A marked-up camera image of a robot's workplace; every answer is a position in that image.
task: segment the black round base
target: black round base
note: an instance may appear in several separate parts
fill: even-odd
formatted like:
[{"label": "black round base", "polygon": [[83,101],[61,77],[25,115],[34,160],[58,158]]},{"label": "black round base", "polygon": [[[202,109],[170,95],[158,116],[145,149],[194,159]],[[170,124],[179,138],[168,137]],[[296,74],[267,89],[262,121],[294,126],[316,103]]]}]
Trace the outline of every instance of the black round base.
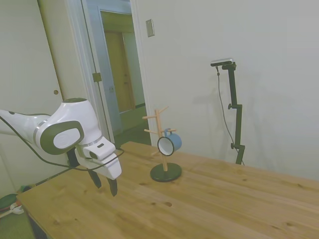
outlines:
[{"label": "black round base", "polygon": [[167,171],[164,171],[163,165],[159,164],[151,169],[151,178],[157,182],[170,182],[181,175],[181,167],[176,163],[168,163]]}]

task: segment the door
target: door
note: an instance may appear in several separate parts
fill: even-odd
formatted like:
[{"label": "door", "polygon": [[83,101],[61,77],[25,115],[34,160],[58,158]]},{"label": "door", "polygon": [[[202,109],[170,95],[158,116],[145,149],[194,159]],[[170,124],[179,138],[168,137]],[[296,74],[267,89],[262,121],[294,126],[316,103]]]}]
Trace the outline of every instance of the door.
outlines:
[{"label": "door", "polygon": [[[62,97],[37,0],[1,0],[0,29],[0,109],[53,114]],[[66,164],[66,154],[36,150]],[[18,137],[0,135],[0,197],[64,169],[40,161]]]},{"label": "door", "polygon": [[106,44],[109,52],[115,94],[120,112],[135,108],[132,83],[128,69],[123,35],[120,32],[106,32]]},{"label": "door", "polygon": [[126,56],[128,60],[133,94],[136,106],[145,104],[138,49],[134,32],[123,32]]}]

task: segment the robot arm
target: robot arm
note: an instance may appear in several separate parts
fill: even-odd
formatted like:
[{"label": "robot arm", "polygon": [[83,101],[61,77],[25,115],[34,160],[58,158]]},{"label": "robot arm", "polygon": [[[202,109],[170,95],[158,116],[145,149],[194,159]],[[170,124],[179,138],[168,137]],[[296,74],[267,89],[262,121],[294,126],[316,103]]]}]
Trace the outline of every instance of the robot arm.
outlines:
[{"label": "robot arm", "polygon": [[[112,187],[117,188],[115,180],[122,173],[120,162],[114,153],[115,146],[102,136],[95,112],[88,100],[65,100],[52,116],[23,115],[3,110],[0,110],[0,116],[25,140],[46,153],[58,155],[76,147],[75,153],[80,165],[92,169],[106,164],[94,171],[108,178],[114,194]],[[15,135],[2,122],[0,133]],[[94,171],[89,173],[99,187],[98,176]]]}]

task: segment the cable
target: cable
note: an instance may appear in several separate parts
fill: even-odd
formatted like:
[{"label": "cable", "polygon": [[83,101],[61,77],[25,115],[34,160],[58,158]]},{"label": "cable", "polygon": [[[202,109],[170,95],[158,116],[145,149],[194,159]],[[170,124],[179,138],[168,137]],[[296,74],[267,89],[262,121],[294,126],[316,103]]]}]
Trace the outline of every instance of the cable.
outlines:
[{"label": "cable", "polygon": [[11,124],[9,124],[4,118],[2,118],[0,116],[0,120],[2,120],[9,128],[12,129],[12,131],[32,150],[32,152],[38,156],[39,159],[41,159],[41,161],[45,162],[45,163],[48,163],[48,164],[51,164],[51,165],[55,165],[55,166],[60,166],[60,167],[65,167],[65,168],[69,168],[69,169],[75,169],[75,170],[79,170],[79,171],[93,171],[93,170],[96,170],[98,168],[101,168],[105,165],[107,165],[108,163],[114,161],[115,159],[117,159],[118,157],[120,157],[125,151],[122,150],[121,148],[117,148],[118,150],[122,151],[122,153],[120,153],[119,155],[117,155],[115,158],[113,158],[111,161],[108,161],[107,163],[104,163],[104,164],[101,164],[100,166],[98,167],[95,167],[95,168],[90,168],[90,169],[82,169],[82,168],[76,168],[76,167],[71,167],[69,165],[63,165],[63,164],[59,164],[59,163],[52,163],[52,162],[49,162],[47,160],[45,160],[44,158],[42,158],[36,151],[35,149],[11,126]]},{"label": "cable", "polygon": [[229,134],[229,136],[230,136],[230,138],[231,138],[231,141],[233,142],[233,145],[235,145],[233,136],[231,136],[231,133],[230,133],[230,131],[229,131],[229,129],[228,129],[228,125],[227,125],[226,118],[225,118],[224,105],[223,105],[223,101],[222,101],[221,95],[220,95],[220,80],[219,80],[220,73],[219,73],[219,70],[218,70],[218,66],[216,66],[216,70],[217,70],[217,76],[218,76],[218,94],[219,94],[221,109],[222,109],[222,111],[223,111],[224,122],[225,122],[225,125],[226,125],[226,129],[227,129],[227,131],[228,131],[228,134]]}]

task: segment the mug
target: mug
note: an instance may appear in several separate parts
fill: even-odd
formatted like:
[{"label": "mug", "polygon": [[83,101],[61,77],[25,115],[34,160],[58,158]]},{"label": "mug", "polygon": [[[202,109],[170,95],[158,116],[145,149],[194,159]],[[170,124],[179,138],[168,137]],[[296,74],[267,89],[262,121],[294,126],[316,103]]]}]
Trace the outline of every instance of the mug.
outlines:
[{"label": "mug", "polygon": [[171,156],[175,151],[179,150],[181,147],[181,138],[178,134],[170,132],[168,135],[167,128],[164,130],[164,137],[158,140],[158,149],[164,156]]}]

